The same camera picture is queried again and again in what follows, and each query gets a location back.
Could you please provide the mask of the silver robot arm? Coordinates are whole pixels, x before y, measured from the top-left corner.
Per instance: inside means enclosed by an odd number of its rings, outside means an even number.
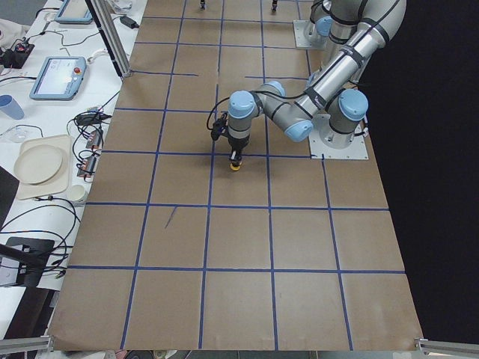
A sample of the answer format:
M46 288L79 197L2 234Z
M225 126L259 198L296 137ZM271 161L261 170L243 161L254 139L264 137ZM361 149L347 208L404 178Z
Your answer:
M315 0L311 6L309 23L305 35L314 49L325 49L326 41L332 27L330 16L332 2L327 0Z
M280 82L271 81L255 90L236 91L228 98L227 112L213 124L212 139L223 135L231 146L231 168L240 168L251 122L261 115L291 141L305 140L318 123L327 147L348 147L368 101L360 90L345 86L359 79L373 53L394 37L405 12L405 1L314 1L304 35L324 45L325 52L305 89L288 97Z

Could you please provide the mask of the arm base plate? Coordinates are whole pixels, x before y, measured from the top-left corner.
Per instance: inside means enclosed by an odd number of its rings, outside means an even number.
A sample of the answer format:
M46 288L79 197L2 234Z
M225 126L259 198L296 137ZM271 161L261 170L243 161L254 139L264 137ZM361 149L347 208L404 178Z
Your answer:
M360 122L349 134L340 134L330 126L329 114L318 114L308 137L312 159L368 160Z
M298 49L324 50L329 39L332 18L324 16L315 23L310 20L294 20L293 30Z

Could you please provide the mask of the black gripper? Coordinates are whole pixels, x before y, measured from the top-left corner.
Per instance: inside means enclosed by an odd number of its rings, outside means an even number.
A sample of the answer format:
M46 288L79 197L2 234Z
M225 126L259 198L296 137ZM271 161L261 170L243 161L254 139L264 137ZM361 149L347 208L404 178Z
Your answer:
M234 137L229 137L228 138L228 143L231 146L231 161L236 162L237 161L237 152L241 152L249 143L249 137L244 137L244 138L234 138Z

